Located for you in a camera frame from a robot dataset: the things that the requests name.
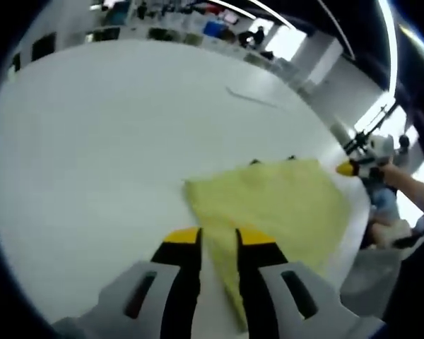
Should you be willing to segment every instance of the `human arm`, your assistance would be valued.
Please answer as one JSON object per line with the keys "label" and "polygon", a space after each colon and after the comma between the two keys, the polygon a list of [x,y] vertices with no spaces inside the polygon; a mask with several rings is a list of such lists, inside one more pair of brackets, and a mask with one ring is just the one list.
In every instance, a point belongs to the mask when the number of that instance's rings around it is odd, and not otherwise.
{"label": "human arm", "polygon": [[397,166],[388,164],[380,168],[385,182],[401,191],[424,212],[424,183],[415,180]]}

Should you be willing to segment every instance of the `white table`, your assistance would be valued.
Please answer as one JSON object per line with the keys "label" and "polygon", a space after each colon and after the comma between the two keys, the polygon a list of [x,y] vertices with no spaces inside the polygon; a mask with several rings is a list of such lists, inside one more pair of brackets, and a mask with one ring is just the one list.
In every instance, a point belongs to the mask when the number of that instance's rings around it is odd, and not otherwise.
{"label": "white table", "polygon": [[[269,72],[172,43],[66,49],[1,89],[0,244],[48,321],[78,316],[167,233],[195,225],[183,179],[290,155],[316,157],[330,170],[345,158],[315,113]],[[331,176],[353,205],[327,271],[339,288],[369,203],[359,180]],[[201,280],[194,338],[232,338],[232,312],[208,260]]]}

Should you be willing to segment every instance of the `white table surface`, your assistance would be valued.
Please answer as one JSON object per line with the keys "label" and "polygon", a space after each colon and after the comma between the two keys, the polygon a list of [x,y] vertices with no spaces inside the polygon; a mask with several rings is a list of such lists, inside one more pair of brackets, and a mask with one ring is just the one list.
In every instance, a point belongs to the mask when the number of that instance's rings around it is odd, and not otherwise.
{"label": "white table surface", "polygon": [[[0,245],[48,321],[78,316],[166,234],[196,224],[183,179],[290,155],[318,158],[352,203],[327,268],[339,288],[369,203],[358,179],[332,172],[345,155],[299,96],[269,72],[180,44],[66,49],[1,89]],[[204,260],[194,338],[234,338],[232,315]]]}

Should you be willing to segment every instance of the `yellow towel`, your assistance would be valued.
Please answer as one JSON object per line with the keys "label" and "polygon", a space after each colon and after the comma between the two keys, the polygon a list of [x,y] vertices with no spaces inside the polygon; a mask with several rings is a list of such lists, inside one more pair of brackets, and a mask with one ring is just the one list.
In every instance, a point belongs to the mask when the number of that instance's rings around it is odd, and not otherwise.
{"label": "yellow towel", "polygon": [[252,165],[212,179],[189,180],[185,190],[245,328],[234,229],[267,233],[289,261],[302,261],[320,274],[348,223],[348,202],[316,160]]}

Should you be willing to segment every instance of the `yellow cloth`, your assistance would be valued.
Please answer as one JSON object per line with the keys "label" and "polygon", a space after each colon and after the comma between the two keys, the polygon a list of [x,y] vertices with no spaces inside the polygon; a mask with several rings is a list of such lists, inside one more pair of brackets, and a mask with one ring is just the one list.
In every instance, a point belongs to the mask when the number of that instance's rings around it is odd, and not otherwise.
{"label": "yellow cloth", "polygon": [[267,233],[289,261],[302,261],[320,274],[348,223],[348,202],[316,160],[252,165],[189,180],[185,189],[244,327],[235,228]]}

